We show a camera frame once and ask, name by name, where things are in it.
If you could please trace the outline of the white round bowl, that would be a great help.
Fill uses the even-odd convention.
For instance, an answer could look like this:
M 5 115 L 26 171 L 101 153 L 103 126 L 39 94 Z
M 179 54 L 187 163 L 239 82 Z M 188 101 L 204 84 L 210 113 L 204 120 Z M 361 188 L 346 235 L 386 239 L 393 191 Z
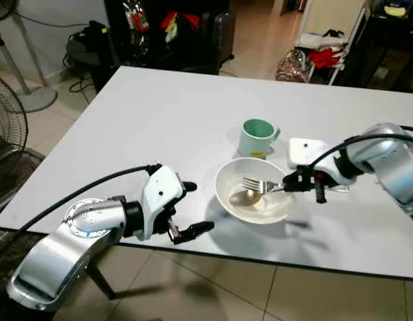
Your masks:
M 279 183 L 285 172 L 274 163 L 259 158 L 234 158 L 215 173 L 215 197 L 232 217 L 259 225 L 280 222 L 292 212 L 295 197 L 283 191 L 261 195 L 246 189 L 243 177 Z

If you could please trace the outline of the silver metal fork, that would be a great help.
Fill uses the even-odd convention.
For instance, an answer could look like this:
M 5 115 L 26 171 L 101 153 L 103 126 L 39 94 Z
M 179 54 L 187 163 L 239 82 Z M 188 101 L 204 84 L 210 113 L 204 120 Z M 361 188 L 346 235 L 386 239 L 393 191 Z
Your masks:
M 284 190 L 284 184 L 279 181 L 264 181 L 261 179 L 253 179 L 250 177 L 243 177 L 241 179 L 243 186 L 253 192 L 267 195 L 267 193 L 274 193 Z

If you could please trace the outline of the green ceramic mug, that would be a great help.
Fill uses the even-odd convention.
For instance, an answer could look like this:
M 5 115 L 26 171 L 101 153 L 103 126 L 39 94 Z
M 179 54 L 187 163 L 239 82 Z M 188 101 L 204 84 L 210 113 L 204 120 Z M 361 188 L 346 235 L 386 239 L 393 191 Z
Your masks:
M 280 128 L 259 118 L 246 120 L 241 125 L 241 135 L 238 141 L 237 153 L 243 158 L 267 158 L 271 144 L 280 135 Z

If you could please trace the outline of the dark table leg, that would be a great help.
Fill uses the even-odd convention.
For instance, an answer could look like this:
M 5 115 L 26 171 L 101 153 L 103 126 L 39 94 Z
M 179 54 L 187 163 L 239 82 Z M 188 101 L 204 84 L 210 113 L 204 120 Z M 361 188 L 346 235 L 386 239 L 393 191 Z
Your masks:
M 90 280 L 102 291 L 103 295 L 109 300 L 117 299 L 117 294 L 113 291 L 111 285 L 106 281 L 102 272 L 100 272 L 98 266 L 94 261 L 88 262 L 86 266 L 86 272 L 90 277 Z

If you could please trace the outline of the patterned brown bag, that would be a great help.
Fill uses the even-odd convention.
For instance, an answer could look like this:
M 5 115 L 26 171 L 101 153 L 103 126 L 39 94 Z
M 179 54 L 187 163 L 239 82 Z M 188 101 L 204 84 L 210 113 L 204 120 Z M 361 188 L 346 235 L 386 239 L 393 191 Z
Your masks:
M 310 78 L 310 63 L 307 55 L 301 49 L 288 51 L 283 60 L 277 64 L 275 80 L 277 82 L 308 83 Z

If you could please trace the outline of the red cloth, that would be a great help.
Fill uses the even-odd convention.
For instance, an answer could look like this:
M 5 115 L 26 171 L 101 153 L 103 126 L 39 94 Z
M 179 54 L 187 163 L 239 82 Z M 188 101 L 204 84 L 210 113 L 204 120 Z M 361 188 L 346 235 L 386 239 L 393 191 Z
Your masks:
M 307 60 L 313 62 L 315 68 L 332 68 L 341 64 L 341 59 L 344 56 L 344 52 L 335 51 L 331 48 L 323 49 L 323 51 L 311 51 Z

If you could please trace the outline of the black shelf unit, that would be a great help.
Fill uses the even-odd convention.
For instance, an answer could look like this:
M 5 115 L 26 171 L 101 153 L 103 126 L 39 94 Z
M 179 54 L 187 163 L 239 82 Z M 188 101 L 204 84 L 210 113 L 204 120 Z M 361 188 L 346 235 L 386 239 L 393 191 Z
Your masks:
M 218 74 L 215 50 L 209 39 L 210 12 L 231 10 L 231 0 L 141 0 L 150 24 L 146 33 L 130 28 L 124 0 L 102 0 L 108 18 L 115 61 L 124 66 L 158 68 L 199 74 Z M 200 17 L 200 30 L 183 33 L 170 43 L 160 24 L 166 13 L 194 13 Z

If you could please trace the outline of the black storage rack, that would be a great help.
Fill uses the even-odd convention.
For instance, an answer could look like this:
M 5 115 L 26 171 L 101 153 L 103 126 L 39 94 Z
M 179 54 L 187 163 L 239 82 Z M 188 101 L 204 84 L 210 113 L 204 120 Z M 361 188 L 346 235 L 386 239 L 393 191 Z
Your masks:
M 413 94 L 413 0 L 366 0 L 335 84 Z

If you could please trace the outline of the dark grey suitcase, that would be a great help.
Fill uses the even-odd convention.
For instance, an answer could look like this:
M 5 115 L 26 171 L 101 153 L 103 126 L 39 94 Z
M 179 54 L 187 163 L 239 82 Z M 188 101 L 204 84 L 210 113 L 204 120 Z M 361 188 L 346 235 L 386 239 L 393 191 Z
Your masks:
M 209 39 L 215 50 L 216 68 L 234 58 L 233 46 L 236 31 L 236 13 L 232 10 L 216 10 L 209 15 Z

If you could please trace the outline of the white folding chair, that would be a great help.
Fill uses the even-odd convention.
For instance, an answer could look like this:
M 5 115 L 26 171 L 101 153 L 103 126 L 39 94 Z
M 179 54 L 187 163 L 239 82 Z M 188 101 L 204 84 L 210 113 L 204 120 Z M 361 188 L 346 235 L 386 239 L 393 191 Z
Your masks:
M 299 78 L 310 83 L 315 76 L 316 63 L 309 60 L 311 53 L 329 51 L 325 83 L 335 84 L 338 76 L 348 70 L 354 41 L 362 32 L 362 25 L 370 17 L 370 0 L 305 0 L 301 25 L 296 33 L 294 49 L 302 52 Z

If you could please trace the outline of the red green fabric item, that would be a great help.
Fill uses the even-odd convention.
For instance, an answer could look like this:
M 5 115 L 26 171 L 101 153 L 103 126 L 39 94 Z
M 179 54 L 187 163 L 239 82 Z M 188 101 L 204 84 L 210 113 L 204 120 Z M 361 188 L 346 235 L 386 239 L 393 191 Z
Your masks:
M 200 30 L 200 17 L 194 13 L 179 13 L 169 11 L 162 19 L 160 29 L 166 34 L 166 43 L 172 42 L 183 33 L 193 33 Z

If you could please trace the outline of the red white hanging tag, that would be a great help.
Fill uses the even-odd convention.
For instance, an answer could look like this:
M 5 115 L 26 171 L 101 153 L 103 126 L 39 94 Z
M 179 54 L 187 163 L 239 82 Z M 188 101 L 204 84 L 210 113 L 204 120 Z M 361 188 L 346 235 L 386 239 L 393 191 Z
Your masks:
M 130 28 L 136 33 L 146 33 L 150 24 L 141 0 L 124 0 L 124 12 Z

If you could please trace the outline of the black bag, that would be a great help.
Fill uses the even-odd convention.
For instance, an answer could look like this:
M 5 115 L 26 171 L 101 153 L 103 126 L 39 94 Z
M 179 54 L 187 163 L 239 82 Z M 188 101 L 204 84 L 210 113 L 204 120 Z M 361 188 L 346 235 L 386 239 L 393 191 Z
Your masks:
M 70 34 L 65 52 L 67 58 L 86 66 L 108 67 L 115 64 L 109 30 L 93 19 L 81 31 Z

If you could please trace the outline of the black mesh fan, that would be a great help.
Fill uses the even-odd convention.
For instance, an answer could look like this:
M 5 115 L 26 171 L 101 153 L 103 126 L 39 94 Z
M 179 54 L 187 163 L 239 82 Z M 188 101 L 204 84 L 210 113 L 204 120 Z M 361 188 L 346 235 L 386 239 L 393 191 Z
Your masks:
M 25 150 L 27 117 L 16 92 L 0 76 L 0 164 Z

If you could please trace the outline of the grey pedestal fan stand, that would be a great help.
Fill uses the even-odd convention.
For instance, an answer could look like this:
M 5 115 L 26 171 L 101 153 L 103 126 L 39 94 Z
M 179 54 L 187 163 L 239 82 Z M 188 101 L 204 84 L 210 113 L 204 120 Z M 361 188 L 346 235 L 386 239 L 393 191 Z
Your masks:
M 8 18 L 11 13 L 16 10 L 17 0 L 0 0 L 0 21 Z M 45 110 L 57 100 L 57 92 L 48 86 L 40 86 L 39 88 L 30 88 L 21 72 L 18 70 L 17 64 L 12 58 L 11 52 L 8 50 L 5 40 L 2 37 L 0 30 L 0 51 L 5 58 L 5 61 L 10 68 L 11 73 L 15 76 L 20 90 L 17 91 L 18 101 L 22 104 L 22 113 L 32 113 Z

